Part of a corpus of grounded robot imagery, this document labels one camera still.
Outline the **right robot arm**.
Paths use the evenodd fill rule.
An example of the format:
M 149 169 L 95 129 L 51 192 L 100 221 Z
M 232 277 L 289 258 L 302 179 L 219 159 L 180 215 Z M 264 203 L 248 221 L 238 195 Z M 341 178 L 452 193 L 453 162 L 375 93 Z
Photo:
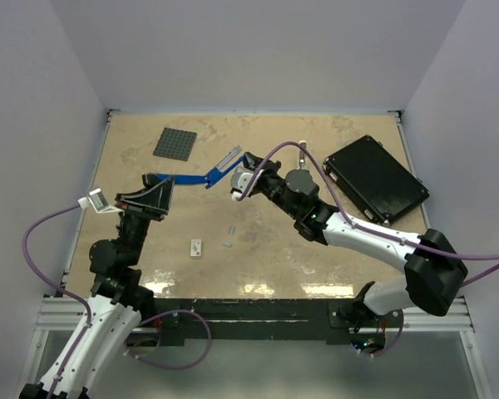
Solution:
M 394 267 L 400 277 L 369 282 L 341 309 L 343 318 L 365 327 L 383 315 L 418 307 L 433 316 L 447 314 L 468 274 L 440 231 L 406 233 L 372 224 L 340 211 L 319 198 L 319 186 L 307 170 L 278 174 L 281 164 L 244 153 L 231 179 L 234 200 L 262 194 L 294 220 L 306 240 L 351 249 Z

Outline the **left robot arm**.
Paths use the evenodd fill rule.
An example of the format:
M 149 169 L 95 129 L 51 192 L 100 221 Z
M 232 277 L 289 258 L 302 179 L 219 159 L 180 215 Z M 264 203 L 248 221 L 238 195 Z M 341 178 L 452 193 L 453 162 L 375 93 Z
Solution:
M 114 205 L 95 189 L 72 206 L 93 208 L 97 214 L 118 214 L 118 235 L 91 246 L 90 270 L 95 279 L 89 298 L 55 287 L 76 299 L 84 310 L 57 359 L 39 382 L 24 386 L 22 398 L 88 398 L 132 329 L 154 320 L 153 292 L 141 286 L 136 265 L 151 222 L 162 221 L 169 212 L 175 178 L 145 176 L 143 185 L 136 192 L 118 194 Z

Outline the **white stapler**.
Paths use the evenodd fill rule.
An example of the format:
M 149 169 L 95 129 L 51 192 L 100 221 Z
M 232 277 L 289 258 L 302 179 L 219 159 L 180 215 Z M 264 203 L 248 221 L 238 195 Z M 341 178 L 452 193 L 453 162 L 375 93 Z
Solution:
M 307 169 L 307 155 L 305 151 L 307 150 L 307 141 L 301 140 L 299 142 L 299 154 L 297 160 L 297 169 L 306 170 Z

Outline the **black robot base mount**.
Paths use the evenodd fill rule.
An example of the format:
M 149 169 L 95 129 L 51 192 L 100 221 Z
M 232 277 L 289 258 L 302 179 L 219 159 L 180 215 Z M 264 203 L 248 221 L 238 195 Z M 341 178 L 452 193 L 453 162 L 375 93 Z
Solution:
M 143 329 L 156 328 L 162 347 L 182 346 L 187 340 L 317 341 L 348 345 L 353 339 L 376 336 L 383 344 L 382 329 L 398 328 L 403 313 L 357 316 L 351 298 L 339 299 L 242 299 L 153 298 L 140 306 Z

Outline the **blue black stapler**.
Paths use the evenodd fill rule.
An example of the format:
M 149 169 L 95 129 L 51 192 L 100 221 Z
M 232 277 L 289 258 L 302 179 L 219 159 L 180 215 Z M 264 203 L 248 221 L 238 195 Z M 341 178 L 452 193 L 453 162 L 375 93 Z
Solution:
M 155 185 L 165 179 L 173 178 L 176 185 L 203 185 L 209 189 L 226 177 L 237 165 L 244 160 L 242 147 L 237 145 L 225 158 L 209 170 L 205 175 L 183 175 L 147 173 L 142 176 L 144 186 Z

